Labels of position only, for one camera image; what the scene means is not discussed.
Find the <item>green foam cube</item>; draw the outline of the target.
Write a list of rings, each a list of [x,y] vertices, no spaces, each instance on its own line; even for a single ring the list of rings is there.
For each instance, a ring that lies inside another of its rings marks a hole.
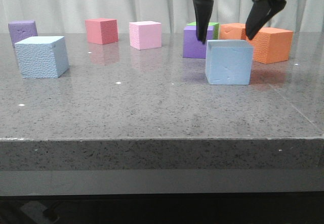
[[[212,28],[212,32],[213,32],[213,35],[211,38],[207,38],[207,39],[218,39],[219,38],[219,27],[220,27],[220,24],[218,22],[209,22],[208,23],[208,29],[209,28]]]

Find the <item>orange textured foam cube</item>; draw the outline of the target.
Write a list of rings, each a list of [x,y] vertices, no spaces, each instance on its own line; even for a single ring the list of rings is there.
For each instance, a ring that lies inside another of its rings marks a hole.
[[[253,60],[263,64],[287,61],[293,34],[293,31],[280,28],[261,28],[252,40],[246,38],[254,47]]]

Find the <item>textured light blue foam cube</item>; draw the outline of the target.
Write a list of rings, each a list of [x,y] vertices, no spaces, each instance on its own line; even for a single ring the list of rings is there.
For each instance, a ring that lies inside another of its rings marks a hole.
[[[15,50],[23,78],[58,78],[69,69],[64,36],[32,36]]]

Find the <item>red foam cube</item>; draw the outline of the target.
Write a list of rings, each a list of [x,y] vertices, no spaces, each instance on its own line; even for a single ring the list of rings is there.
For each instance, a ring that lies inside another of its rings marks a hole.
[[[118,42],[116,19],[97,18],[85,20],[87,41],[95,44]]]

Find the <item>purple dented foam cube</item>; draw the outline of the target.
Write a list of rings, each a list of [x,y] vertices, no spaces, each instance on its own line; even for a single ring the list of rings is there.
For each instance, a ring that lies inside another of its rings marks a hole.
[[[31,36],[38,36],[35,20],[12,21],[8,23],[12,46]]]

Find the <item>smooth light blue foam cube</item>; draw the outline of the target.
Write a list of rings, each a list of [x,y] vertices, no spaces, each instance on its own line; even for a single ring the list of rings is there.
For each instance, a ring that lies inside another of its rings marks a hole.
[[[253,46],[245,40],[208,40],[206,77],[211,85],[250,84]]]

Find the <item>orange dented foam cube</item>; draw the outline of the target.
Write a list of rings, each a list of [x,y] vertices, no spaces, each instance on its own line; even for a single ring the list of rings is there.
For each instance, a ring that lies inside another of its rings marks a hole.
[[[228,23],[220,25],[219,39],[246,39],[246,25],[244,23]]]

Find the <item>pink foam cube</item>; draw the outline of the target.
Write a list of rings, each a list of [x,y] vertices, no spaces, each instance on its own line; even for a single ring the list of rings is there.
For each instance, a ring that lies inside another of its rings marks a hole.
[[[161,47],[162,26],[160,22],[140,21],[129,23],[130,46],[138,50]]]

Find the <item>purple smooth foam cube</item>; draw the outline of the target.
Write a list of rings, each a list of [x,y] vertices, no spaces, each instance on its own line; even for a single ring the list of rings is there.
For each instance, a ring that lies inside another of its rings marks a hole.
[[[197,40],[196,26],[185,26],[183,30],[183,58],[205,59],[206,45]]]

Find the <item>grey curtain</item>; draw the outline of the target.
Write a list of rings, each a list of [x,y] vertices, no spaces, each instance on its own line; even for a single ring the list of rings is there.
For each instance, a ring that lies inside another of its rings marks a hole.
[[[323,0],[286,0],[266,26],[296,32],[323,31]],[[212,22],[245,23],[252,0],[214,0]],[[14,20],[35,20],[38,33],[84,33],[85,20],[117,19],[120,33],[129,22],[156,21],[163,33],[180,33],[195,21],[192,0],[1,0],[1,33]]]

